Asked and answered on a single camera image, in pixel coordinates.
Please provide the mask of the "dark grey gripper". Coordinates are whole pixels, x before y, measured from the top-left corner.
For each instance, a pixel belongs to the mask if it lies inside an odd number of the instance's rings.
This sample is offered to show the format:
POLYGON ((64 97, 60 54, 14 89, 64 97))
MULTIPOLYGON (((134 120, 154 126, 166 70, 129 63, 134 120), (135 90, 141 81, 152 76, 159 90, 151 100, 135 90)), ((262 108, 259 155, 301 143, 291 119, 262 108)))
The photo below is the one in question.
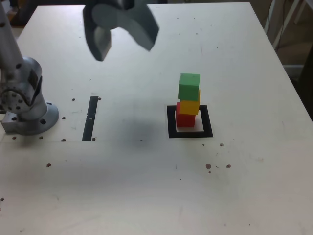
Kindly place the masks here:
POLYGON ((150 51, 157 39, 158 24, 146 0, 99 0, 83 9, 87 45, 97 61, 104 61, 112 45, 111 31, 122 28, 142 48, 150 51))

